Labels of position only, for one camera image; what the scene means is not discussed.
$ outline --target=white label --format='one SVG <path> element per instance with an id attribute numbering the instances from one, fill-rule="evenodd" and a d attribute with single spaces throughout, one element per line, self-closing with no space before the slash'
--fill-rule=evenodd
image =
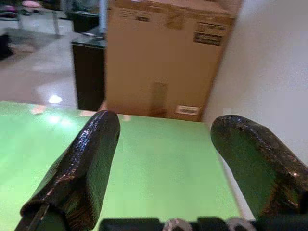
<path id="1" fill-rule="evenodd" d="M 177 106 L 175 113 L 196 116 L 198 115 L 199 110 L 200 110 L 199 107 L 187 107 L 179 105 Z"/>

